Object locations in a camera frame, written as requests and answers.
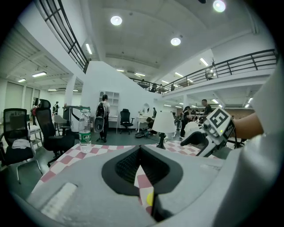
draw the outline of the railing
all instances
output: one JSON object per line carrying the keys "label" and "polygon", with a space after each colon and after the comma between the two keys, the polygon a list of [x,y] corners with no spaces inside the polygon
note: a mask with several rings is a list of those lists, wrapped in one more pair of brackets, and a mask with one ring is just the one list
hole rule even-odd
{"label": "railing", "polygon": [[164,86],[162,85],[158,85],[156,83],[151,83],[151,82],[139,80],[139,79],[132,79],[132,78],[130,79],[136,82],[140,87],[142,87],[143,89],[149,92],[154,92],[154,93],[159,93],[159,94],[164,93]]}
{"label": "railing", "polygon": [[204,69],[198,70],[185,77],[175,80],[164,86],[163,94],[193,84],[214,80],[225,76],[256,70],[274,69],[275,65],[276,54],[274,49],[254,52],[208,66]]}
{"label": "railing", "polygon": [[80,69],[86,73],[89,61],[74,35],[61,0],[37,0],[36,5],[41,16],[66,52]]}

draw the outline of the office chair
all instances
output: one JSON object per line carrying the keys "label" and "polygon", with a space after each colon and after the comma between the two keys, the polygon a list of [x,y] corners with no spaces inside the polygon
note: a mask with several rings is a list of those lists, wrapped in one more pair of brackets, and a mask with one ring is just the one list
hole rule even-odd
{"label": "office chair", "polygon": [[[28,131],[27,125],[27,110],[24,109],[5,109],[4,110],[4,132],[0,136],[0,158],[2,164],[9,166],[12,164],[19,163],[17,165],[17,179],[19,184],[19,172],[18,168],[27,162],[35,161],[39,168],[39,171],[42,173],[38,161],[35,159],[35,150],[31,144],[30,134]],[[3,143],[1,142],[2,138],[5,138],[5,141],[8,144],[6,152],[4,152]],[[12,148],[13,142],[18,139],[24,139],[29,141],[30,147],[26,147],[24,149],[14,149]]]}
{"label": "office chair", "polygon": [[48,151],[53,151],[54,159],[50,160],[47,165],[57,160],[63,152],[74,146],[75,138],[68,136],[55,136],[56,130],[52,124],[51,104],[48,100],[40,99],[39,108],[35,111],[35,116],[43,133],[43,147]]}
{"label": "office chair", "polygon": [[62,132],[62,135],[65,136],[65,130],[70,129],[70,126],[67,126],[67,120],[63,119],[60,115],[55,115],[53,117],[53,121],[55,124],[55,129],[58,131],[58,134],[60,135],[60,132]]}
{"label": "office chair", "polygon": [[130,123],[130,113],[128,109],[123,109],[120,112],[120,125],[122,125],[123,127],[125,127],[125,131],[128,132],[128,134],[130,135],[130,132],[128,130],[128,127],[133,126],[132,122],[134,118],[131,118],[132,121]]}

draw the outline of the ceiling light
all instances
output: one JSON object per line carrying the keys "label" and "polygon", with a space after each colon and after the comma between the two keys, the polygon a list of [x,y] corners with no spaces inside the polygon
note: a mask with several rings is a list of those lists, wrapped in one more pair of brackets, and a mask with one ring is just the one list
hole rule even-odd
{"label": "ceiling light", "polygon": [[170,43],[173,45],[173,46],[178,46],[179,44],[181,44],[181,40],[179,38],[173,38]]}
{"label": "ceiling light", "polygon": [[226,9],[226,5],[223,1],[221,0],[216,0],[213,3],[213,8],[217,11],[217,12],[223,12]]}
{"label": "ceiling light", "polygon": [[183,75],[181,75],[180,73],[175,72],[176,75],[183,77]]}
{"label": "ceiling light", "polygon": [[115,26],[118,26],[122,23],[122,19],[120,16],[113,16],[110,20],[110,22],[115,25]]}
{"label": "ceiling light", "polygon": [[205,64],[206,66],[208,66],[208,63],[207,63],[203,58],[200,58],[200,60],[202,61],[203,64]]}
{"label": "ceiling light", "polygon": [[136,76],[145,76],[144,74],[141,73],[135,73]]}
{"label": "ceiling light", "polygon": [[87,50],[89,51],[89,54],[92,54],[89,44],[86,43],[86,47],[87,47]]}
{"label": "ceiling light", "polygon": [[38,76],[43,76],[43,75],[46,75],[46,72],[33,74],[32,77],[38,77]]}

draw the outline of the white desk lamp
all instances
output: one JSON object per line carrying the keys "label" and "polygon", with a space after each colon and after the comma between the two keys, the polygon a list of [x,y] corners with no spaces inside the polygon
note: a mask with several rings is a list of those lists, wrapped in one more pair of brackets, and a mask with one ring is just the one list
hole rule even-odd
{"label": "white desk lamp", "polygon": [[165,149],[164,147],[164,138],[166,137],[165,133],[173,133],[176,131],[174,126],[174,117],[171,112],[157,112],[155,122],[152,128],[156,132],[160,132],[160,143],[157,147]]}

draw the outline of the floor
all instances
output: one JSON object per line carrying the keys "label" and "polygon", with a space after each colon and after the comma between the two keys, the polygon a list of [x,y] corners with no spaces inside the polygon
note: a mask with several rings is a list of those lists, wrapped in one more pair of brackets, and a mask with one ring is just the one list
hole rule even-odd
{"label": "floor", "polygon": [[[99,137],[98,133],[92,133],[91,140],[92,144],[104,144],[104,145],[146,145],[146,144],[155,144],[159,142],[159,136],[151,136],[148,139],[144,138],[136,138],[135,131],[132,131],[130,135],[128,133],[123,132],[122,134],[116,134],[115,130],[110,130],[107,135],[107,142],[104,143],[103,141],[96,140]],[[179,134],[176,135],[175,138],[172,140],[177,140]],[[54,154],[53,152],[49,152],[43,147],[36,148],[36,159],[39,162],[40,168],[43,173],[48,171],[47,162],[50,161]],[[6,185],[8,186],[10,191],[18,194],[23,199],[26,199],[30,193],[32,192],[33,188],[41,178],[41,173],[37,168],[36,162],[27,163],[19,168],[19,176],[21,180],[21,184],[18,183],[16,177],[16,166],[12,165],[7,168],[2,169],[0,174],[3,174]]]}

